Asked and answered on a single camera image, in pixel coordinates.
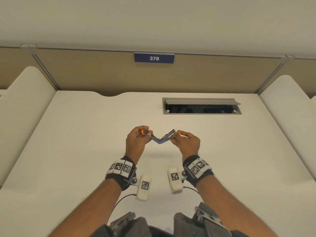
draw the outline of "white desktop surface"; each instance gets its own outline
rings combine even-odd
[[[163,115],[162,97],[235,98],[242,115]],[[148,125],[157,137],[172,129],[197,135],[199,154],[216,177],[279,236],[316,233],[316,183],[258,95],[130,92],[104,97],[57,91],[0,190],[1,235],[48,235],[124,155],[126,135],[138,125]],[[149,199],[125,198],[109,222],[133,211],[149,225],[173,229],[176,212],[192,217],[200,196],[189,189],[171,195],[168,184],[167,169],[181,166],[172,143],[147,144],[137,176],[152,176]]]

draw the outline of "person's left arm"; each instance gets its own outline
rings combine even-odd
[[[151,140],[148,126],[135,127],[126,138],[125,155],[135,164],[142,155],[145,144]],[[114,179],[104,180],[81,204],[79,204],[48,237],[88,237],[98,227],[106,224],[114,205],[121,195],[121,187]]]

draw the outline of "desk number plate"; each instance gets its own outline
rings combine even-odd
[[[134,52],[134,60],[135,60],[135,62],[171,63],[171,64],[173,64],[174,54]]]

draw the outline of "person's left hand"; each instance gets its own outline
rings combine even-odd
[[[142,135],[142,130],[147,130],[148,134]],[[149,130],[146,125],[138,126],[132,129],[126,138],[126,151],[125,155],[137,164],[140,156],[144,152],[145,145],[151,141],[153,131]]]

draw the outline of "wire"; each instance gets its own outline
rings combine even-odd
[[[128,196],[130,196],[130,195],[134,195],[134,196],[136,196],[136,194],[129,194],[129,195],[125,195],[124,197],[122,197],[116,204],[115,204],[115,206],[114,206],[114,208],[113,208],[113,210],[115,209],[115,207],[118,205],[118,203],[120,203],[121,202],[121,200],[122,199],[124,199],[125,197],[128,197]]]
[[[196,193],[200,194],[198,191],[196,191],[195,189],[193,189],[193,188],[191,188],[191,187],[186,187],[186,186],[184,186],[183,188],[191,189],[191,190],[195,191]]]

